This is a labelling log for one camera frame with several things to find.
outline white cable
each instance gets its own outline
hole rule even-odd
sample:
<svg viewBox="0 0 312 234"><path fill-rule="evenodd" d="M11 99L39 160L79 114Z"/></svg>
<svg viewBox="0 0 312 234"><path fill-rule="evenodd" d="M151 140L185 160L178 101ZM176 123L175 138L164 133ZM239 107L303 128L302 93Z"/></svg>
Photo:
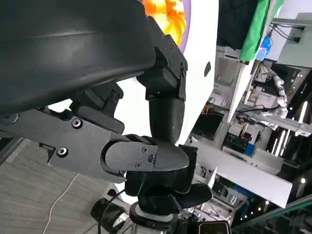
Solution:
<svg viewBox="0 0 312 234"><path fill-rule="evenodd" d="M51 221L51 214L52 214L52 210L54 208L54 206L56 205L56 203L62 198L62 196L65 195L65 193L69 190L70 186L72 186L73 182L75 181L75 179L78 177L78 175L80 174L77 174L73 179L72 181L70 182L70 184L68 185L67 189L56 199L56 201L53 203L53 205L51 206L51 209L49 211L49 219L48 219L48 222L47 224L45 225L44 229L43 229L43 233L42 234L45 234L45 231L47 230L48 226L49 226L49 223Z"/></svg>

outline purple curved panel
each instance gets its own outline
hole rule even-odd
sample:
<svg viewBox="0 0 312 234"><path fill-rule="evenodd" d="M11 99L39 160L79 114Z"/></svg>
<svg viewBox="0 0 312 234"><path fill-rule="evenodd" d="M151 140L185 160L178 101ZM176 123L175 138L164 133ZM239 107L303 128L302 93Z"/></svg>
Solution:
<svg viewBox="0 0 312 234"><path fill-rule="evenodd" d="M182 42L180 44L180 50L184 52L186 47L187 38L189 36L190 24L191 24L191 0L183 0L183 7L185 12L186 29L182 36Z"/></svg>

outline floor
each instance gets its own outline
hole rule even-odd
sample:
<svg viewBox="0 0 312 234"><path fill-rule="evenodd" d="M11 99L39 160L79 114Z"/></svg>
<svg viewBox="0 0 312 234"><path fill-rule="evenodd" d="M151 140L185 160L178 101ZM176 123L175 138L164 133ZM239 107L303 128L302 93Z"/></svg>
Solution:
<svg viewBox="0 0 312 234"><path fill-rule="evenodd" d="M7 234L42 234L52 204L75 176L49 166L46 151L25 140L0 167ZM96 222L89 213L94 203L113 187L107 181L79 175L55 205L46 234L97 234Z"/></svg>

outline green cloth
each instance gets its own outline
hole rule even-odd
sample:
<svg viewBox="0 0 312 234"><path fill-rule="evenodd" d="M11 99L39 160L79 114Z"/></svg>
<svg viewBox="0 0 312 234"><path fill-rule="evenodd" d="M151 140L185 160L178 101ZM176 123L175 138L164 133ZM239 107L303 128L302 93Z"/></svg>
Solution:
<svg viewBox="0 0 312 234"><path fill-rule="evenodd" d="M284 0L276 0L271 20L283 3ZM267 20L269 6L270 0L259 0L243 48L240 51L239 60L251 61L256 56Z"/></svg>

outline orange flower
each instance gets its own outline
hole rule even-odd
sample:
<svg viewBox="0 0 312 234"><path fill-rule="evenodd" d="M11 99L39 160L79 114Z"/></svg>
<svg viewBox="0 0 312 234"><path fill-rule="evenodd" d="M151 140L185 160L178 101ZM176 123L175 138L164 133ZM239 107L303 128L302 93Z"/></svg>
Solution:
<svg viewBox="0 0 312 234"><path fill-rule="evenodd" d="M164 34L170 34L179 46L186 28L182 0L143 0L145 13L152 16Z"/></svg>

